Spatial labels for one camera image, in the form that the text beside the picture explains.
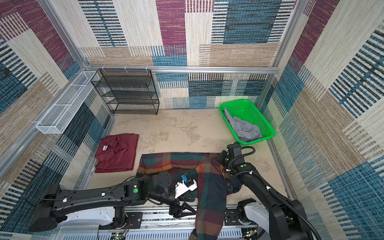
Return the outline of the multicolour plaid long sleeve shirt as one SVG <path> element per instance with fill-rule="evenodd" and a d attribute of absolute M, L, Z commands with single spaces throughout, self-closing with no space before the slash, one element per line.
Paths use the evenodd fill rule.
<path fill-rule="evenodd" d="M 197 182 L 192 196 L 197 198 L 195 235 L 199 240 L 215 240 L 223 227 L 227 196 L 237 193 L 242 183 L 223 173 L 217 153 L 155 153 L 142 155 L 137 177 L 150 176 L 160 172 L 168 173 L 172 185 L 184 174 L 190 174 Z"/>

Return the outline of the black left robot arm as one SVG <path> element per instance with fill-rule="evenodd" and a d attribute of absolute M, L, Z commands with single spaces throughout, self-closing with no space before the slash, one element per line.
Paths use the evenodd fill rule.
<path fill-rule="evenodd" d="M 58 184 L 52 184 L 38 198 L 29 231 L 53 230 L 67 221 L 69 214 L 103 207 L 112 207 L 115 215 L 113 221 L 102 228 L 117 229 L 128 220 L 126 206 L 141 206 L 146 202 L 168 205 L 169 214 L 175 219 L 192 216 L 197 212 L 189 203 L 195 200 L 191 192 L 197 187 L 197 181 L 189 174 L 172 186 L 172 177 L 166 172 L 132 177 L 114 186 L 82 191 L 63 190 Z"/>

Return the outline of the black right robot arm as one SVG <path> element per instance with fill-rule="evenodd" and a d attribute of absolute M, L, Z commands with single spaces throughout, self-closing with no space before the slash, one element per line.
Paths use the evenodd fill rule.
<path fill-rule="evenodd" d="M 231 179 L 240 181 L 258 198 L 238 203 L 238 216 L 244 223 L 254 222 L 268 233 L 272 240 L 319 240 L 315 227 L 309 222 L 304 206 L 274 189 L 245 157 L 255 153 L 255 148 L 244 154 L 244 147 L 235 142 L 218 156 L 218 162 Z"/>

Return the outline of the folded maroon shirt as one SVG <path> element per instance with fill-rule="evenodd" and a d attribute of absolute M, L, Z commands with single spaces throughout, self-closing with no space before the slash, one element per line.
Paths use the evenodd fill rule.
<path fill-rule="evenodd" d="M 139 135 L 119 134 L 100 140 L 95 158 L 95 173 L 132 171 L 135 165 Z"/>

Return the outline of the grey shirt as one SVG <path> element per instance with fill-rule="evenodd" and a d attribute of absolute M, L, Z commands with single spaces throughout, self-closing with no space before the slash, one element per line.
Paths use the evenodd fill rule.
<path fill-rule="evenodd" d="M 261 130 L 257 125 L 244 121 L 238 117 L 233 117 L 227 109 L 224 109 L 223 113 L 239 140 L 243 142 L 252 142 L 263 138 Z"/>

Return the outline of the green plastic laundry basket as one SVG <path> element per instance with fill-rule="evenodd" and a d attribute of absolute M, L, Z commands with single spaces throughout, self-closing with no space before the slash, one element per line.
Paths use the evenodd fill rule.
<path fill-rule="evenodd" d="M 252 145 L 275 135 L 271 124 L 249 100 L 239 99 L 223 103 L 219 110 L 233 136 L 242 146 Z M 246 125 L 249 131 L 233 128 L 231 119 L 236 123 L 241 122 L 242 125 Z"/>

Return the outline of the aluminium front rail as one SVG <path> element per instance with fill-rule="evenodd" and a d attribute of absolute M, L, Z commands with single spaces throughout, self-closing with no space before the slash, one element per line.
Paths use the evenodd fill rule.
<path fill-rule="evenodd" d="M 187 240 L 195 228 L 195 216 L 174 219 L 166 207 L 127 207 L 126 212 L 143 212 L 139 229 L 128 229 L 127 240 Z M 259 225 L 223 225 L 219 240 L 243 240 L 249 230 L 262 232 Z M 97 225 L 68 225 L 55 229 L 51 240 L 116 240 L 124 230 L 98 230 Z"/>

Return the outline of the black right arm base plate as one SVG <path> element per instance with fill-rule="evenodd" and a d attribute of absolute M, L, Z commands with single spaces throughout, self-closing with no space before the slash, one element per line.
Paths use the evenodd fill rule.
<path fill-rule="evenodd" d="M 250 222 L 243 222 L 236 209 L 226 209 L 225 211 L 225 226 L 238 226 L 238 225 L 249 225 Z"/>

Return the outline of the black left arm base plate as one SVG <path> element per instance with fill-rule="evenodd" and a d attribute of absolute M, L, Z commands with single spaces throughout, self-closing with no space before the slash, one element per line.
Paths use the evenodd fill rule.
<path fill-rule="evenodd" d="M 128 230 L 139 229 L 142 224 L 143 212 L 124 213 L 122 216 L 114 217 L 113 222 L 99 226 L 99 230 Z"/>

